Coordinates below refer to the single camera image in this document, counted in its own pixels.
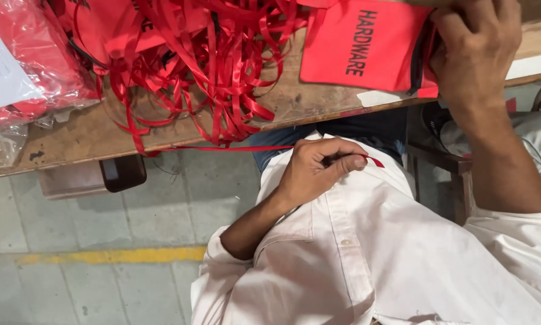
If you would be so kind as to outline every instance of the yellow stripe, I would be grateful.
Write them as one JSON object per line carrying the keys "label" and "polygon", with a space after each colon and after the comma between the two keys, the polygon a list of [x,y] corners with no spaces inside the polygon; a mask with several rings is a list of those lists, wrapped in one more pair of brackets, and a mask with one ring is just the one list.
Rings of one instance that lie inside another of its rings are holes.
{"label": "yellow stripe", "polygon": [[84,262],[87,264],[118,263],[168,263],[179,260],[202,261],[205,246],[179,248],[144,248],[99,250],[74,253],[0,254],[0,262],[14,260],[17,265],[63,264]]}

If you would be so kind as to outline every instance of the chair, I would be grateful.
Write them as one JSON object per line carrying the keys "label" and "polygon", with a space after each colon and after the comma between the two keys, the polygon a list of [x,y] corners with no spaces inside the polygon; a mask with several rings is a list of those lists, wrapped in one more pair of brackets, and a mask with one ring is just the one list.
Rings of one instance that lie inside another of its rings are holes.
{"label": "chair", "polygon": [[423,159],[428,163],[451,173],[454,190],[455,223],[464,225],[471,216],[471,167],[472,162],[448,152],[443,152],[416,142],[407,144],[407,169],[415,177],[417,202],[420,202],[418,161]]}

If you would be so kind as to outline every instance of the jeans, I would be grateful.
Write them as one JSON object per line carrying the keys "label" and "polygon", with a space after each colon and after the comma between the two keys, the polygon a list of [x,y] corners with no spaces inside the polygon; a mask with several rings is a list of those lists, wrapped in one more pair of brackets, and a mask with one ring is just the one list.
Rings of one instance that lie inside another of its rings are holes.
{"label": "jeans", "polygon": [[[407,112],[408,107],[401,107],[297,127],[274,129],[253,134],[249,140],[252,146],[292,146],[310,133],[318,131],[321,134],[356,140],[388,154],[403,165],[401,157],[405,152],[407,140]],[[288,150],[268,150],[252,154],[262,173],[274,156]]]}

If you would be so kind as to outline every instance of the man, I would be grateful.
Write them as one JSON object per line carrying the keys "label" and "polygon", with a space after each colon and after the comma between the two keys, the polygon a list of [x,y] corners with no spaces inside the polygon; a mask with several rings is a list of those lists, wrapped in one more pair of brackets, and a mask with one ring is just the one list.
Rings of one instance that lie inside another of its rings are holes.
{"label": "man", "polygon": [[[438,140],[442,149],[458,156],[471,153],[467,136],[453,121],[449,110],[441,109],[438,102],[425,104],[421,117],[425,127]],[[531,112],[512,112],[509,117],[515,133],[532,156],[541,177],[541,90],[535,97]]]}
{"label": "man", "polygon": [[440,92],[473,151],[466,227],[413,199],[385,135],[378,150],[312,134],[257,156],[258,204],[212,236],[193,324],[541,325],[541,179],[503,94],[519,4],[464,0],[433,20]]}

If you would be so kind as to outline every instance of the clear plastic wrap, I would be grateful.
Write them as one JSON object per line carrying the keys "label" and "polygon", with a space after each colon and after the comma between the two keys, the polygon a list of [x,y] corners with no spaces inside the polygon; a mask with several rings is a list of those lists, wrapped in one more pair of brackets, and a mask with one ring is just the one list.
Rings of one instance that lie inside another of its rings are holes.
{"label": "clear plastic wrap", "polygon": [[92,78],[78,63],[47,2],[0,0],[0,38],[42,93],[41,98],[0,107],[0,129],[99,101]]}
{"label": "clear plastic wrap", "polygon": [[15,125],[0,130],[0,168],[14,164],[28,137],[28,125]]}

